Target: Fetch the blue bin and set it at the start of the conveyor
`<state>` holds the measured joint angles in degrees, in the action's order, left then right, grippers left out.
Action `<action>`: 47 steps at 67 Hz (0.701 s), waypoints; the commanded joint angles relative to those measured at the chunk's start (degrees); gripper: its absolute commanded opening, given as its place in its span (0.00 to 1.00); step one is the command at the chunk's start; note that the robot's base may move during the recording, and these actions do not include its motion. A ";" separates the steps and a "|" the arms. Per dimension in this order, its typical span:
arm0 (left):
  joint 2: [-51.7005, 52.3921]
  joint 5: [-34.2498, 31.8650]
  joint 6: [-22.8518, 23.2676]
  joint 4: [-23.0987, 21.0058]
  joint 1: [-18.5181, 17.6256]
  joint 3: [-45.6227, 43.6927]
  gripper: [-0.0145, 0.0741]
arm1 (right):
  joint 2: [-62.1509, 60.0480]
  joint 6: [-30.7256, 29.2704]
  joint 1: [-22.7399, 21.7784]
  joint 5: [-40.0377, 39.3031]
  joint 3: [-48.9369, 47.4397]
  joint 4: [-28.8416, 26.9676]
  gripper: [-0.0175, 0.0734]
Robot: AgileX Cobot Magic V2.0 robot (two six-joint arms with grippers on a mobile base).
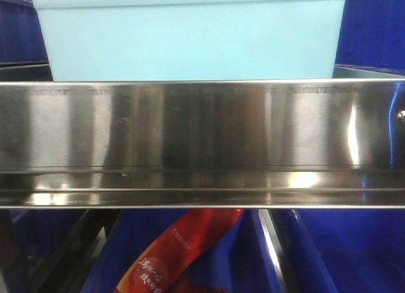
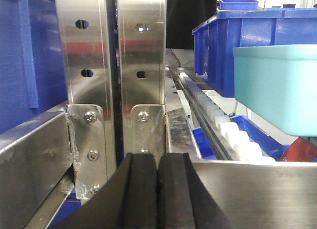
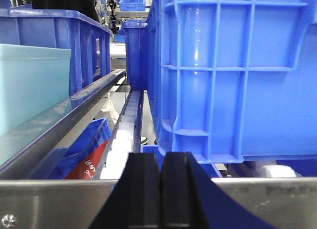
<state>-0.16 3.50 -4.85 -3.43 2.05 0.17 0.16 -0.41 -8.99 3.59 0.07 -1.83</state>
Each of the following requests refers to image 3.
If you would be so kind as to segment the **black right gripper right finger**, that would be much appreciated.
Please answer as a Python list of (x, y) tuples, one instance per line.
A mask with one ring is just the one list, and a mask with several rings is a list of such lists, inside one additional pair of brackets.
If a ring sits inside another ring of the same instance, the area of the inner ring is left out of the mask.
[(161, 169), (164, 229), (271, 229), (212, 182), (190, 152), (169, 152)]

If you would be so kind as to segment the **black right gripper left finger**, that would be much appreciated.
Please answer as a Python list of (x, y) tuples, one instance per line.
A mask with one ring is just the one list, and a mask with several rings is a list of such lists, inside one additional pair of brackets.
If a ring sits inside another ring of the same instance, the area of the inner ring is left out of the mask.
[(90, 229), (158, 229), (160, 172), (153, 153), (129, 153), (123, 173)]

